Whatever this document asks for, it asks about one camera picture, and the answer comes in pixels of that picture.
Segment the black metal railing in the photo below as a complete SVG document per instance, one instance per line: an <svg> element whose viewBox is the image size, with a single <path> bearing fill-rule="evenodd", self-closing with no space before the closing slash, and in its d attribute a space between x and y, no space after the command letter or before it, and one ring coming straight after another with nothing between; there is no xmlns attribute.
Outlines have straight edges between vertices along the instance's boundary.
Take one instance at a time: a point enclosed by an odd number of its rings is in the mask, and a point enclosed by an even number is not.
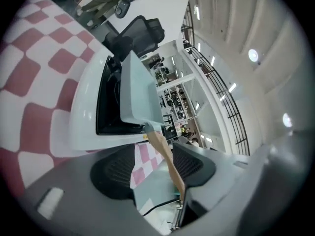
<svg viewBox="0 0 315 236"><path fill-rule="evenodd" d="M241 155L250 155L250 147L244 123L231 92L229 92L228 87L226 86L219 73L214 69L214 67L211 66L210 62L194 46L194 37L191 36L194 35L193 24L190 13L190 4L188 3L184 23L186 24L189 22L191 22L191 25L186 25L187 27L189 27L189 31L186 32L185 37L183 36L184 48L194 59L202 72L205 74L211 86L215 89L218 98L223 104L226 110L227 118L231 121L235 133L235 145L238 153ZM187 43L190 39L193 40L193 44Z"/></svg>

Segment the white plastic surface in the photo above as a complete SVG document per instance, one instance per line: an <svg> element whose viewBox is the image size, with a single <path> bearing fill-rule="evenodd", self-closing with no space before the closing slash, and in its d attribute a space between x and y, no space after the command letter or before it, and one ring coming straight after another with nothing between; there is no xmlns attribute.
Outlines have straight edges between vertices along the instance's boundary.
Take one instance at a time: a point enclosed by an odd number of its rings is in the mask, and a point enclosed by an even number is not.
<svg viewBox="0 0 315 236"><path fill-rule="evenodd" d="M160 130L160 126L164 125L153 77L134 51L123 62L120 117L128 123L149 124L154 130Z"/></svg>
<svg viewBox="0 0 315 236"><path fill-rule="evenodd" d="M113 55L105 47L95 53L80 78L70 112L69 136L72 149L103 149L147 140L143 134L104 136L96 134L97 97L108 56Z"/></svg>

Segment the pink and white checkered tile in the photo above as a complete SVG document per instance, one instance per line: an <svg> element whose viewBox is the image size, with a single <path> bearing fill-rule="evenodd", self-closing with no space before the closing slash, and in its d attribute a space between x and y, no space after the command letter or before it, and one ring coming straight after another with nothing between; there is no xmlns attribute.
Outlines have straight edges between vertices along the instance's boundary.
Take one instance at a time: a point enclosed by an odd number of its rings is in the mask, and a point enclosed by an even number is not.
<svg viewBox="0 0 315 236"><path fill-rule="evenodd" d="M15 196L61 162L87 154L69 147L68 123L79 79L101 48L50 0L27 0L16 13L0 44L0 170ZM141 161L132 188L161 162L153 150L136 145Z"/></svg>

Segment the ceiling light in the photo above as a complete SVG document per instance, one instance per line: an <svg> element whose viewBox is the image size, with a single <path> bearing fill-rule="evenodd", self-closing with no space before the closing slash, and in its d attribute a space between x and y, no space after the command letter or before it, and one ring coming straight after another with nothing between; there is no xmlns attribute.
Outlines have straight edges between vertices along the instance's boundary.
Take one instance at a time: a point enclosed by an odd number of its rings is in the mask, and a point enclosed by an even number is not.
<svg viewBox="0 0 315 236"><path fill-rule="evenodd" d="M230 87L230 89L229 89L228 91L229 91L229 92L232 92L235 88L236 88L236 84L234 83L234 84Z"/></svg>
<svg viewBox="0 0 315 236"><path fill-rule="evenodd" d="M258 53L254 49L250 49L248 51L248 57L252 62L256 62L258 60Z"/></svg>
<svg viewBox="0 0 315 236"><path fill-rule="evenodd" d="M285 113L282 117L282 121L284 123L284 125L288 128L292 127L292 122L291 122L291 118L289 117L289 115L287 113Z"/></svg>
<svg viewBox="0 0 315 236"><path fill-rule="evenodd" d="M215 57L213 56L211 60L211 66L213 66L214 62L215 62Z"/></svg>
<svg viewBox="0 0 315 236"><path fill-rule="evenodd" d="M197 19L200 20L199 7L198 6L196 6L196 12L197 12Z"/></svg>

